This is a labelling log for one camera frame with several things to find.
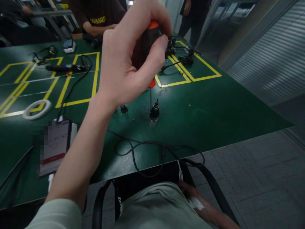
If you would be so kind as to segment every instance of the fingers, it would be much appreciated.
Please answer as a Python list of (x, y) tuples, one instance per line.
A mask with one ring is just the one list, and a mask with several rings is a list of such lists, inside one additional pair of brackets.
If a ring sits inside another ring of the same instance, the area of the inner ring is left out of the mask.
[(180, 188), (183, 188), (185, 191), (187, 191), (191, 196), (196, 197), (198, 195), (197, 189), (195, 189), (193, 186), (181, 181), (178, 183), (178, 186)]
[(159, 37), (150, 48), (149, 54), (142, 67), (135, 73), (135, 80), (146, 89), (165, 62), (165, 51), (168, 38)]
[(117, 26), (118, 36), (124, 38), (126, 47), (134, 47), (136, 40), (147, 29), (151, 20), (158, 22), (163, 34), (172, 35), (168, 10), (157, 0), (137, 0)]

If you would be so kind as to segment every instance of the roll of white tape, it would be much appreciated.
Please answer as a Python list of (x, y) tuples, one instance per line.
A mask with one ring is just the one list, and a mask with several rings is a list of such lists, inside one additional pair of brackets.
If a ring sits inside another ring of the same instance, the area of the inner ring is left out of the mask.
[[(33, 109), (34, 107), (36, 107), (36, 106), (42, 104), (42, 103), (45, 103), (45, 106), (44, 106), (44, 108), (42, 109), (42, 111), (40, 111), (40, 112), (39, 112), (38, 114), (36, 114), (36, 115), (30, 115), (30, 110)], [(31, 105), (29, 105), (29, 106), (25, 109), (25, 111), (24, 111), (22, 117), (23, 117), (24, 119), (28, 119), (28, 120), (34, 120), (34, 119), (40, 118), (40, 117), (43, 116), (45, 113), (47, 113), (48, 110), (50, 110), (51, 105), (52, 105), (52, 103), (51, 103), (49, 100), (38, 100), (38, 101), (32, 103)]]

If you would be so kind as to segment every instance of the gray floor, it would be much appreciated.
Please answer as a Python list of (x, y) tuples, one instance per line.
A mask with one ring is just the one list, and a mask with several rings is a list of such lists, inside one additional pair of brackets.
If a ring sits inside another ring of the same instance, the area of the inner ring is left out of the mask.
[[(205, 152), (242, 228), (305, 228), (305, 152), (279, 131)], [(200, 161), (200, 156), (191, 159)], [(198, 191), (219, 208), (205, 178), (190, 168)], [(91, 228), (95, 196), (104, 183), (90, 185), (83, 228)], [(105, 196), (102, 228), (114, 226), (114, 187)]]

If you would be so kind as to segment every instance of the electronic device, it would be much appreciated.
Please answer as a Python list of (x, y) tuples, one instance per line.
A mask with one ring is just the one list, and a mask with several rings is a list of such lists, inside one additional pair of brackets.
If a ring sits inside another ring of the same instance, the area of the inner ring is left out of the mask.
[(65, 53), (75, 52), (75, 48), (76, 48), (76, 44), (72, 38), (68, 40), (64, 40), (63, 49)]

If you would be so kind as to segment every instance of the sleeve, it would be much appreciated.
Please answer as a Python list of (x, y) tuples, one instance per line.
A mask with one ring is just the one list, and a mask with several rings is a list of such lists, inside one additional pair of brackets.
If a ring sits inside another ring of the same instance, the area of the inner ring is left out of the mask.
[(81, 229), (82, 214), (69, 199), (55, 199), (42, 205), (26, 229)]
[(89, 20), (85, 13), (82, 11), (81, 6), (79, 4), (79, 0), (70, 0), (69, 8), (72, 11), (79, 27), (82, 28), (83, 24)]
[(112, 12), (113, 12), (114, 23), (118, 24), (124, 17), (126, 11), (124, 10), (123, 6), (120, 4), (119, 0), (111, 0), (111, 1), (112, 1)]

